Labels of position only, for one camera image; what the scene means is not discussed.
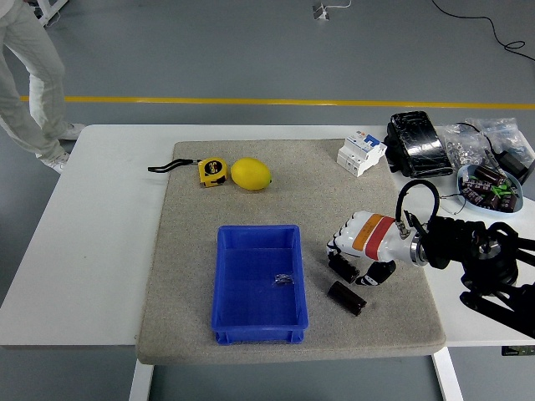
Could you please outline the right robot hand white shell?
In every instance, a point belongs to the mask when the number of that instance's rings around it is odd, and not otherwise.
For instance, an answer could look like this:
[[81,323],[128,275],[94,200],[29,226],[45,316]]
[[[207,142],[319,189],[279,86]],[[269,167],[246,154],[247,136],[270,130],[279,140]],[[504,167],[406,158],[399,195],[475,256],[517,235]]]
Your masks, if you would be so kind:
[[396,262],[425,265],[420,236],[400,233],[395,219],[368,211],[355,212],[326,246],[329,267],[346,282],[378,286],[395,271]]

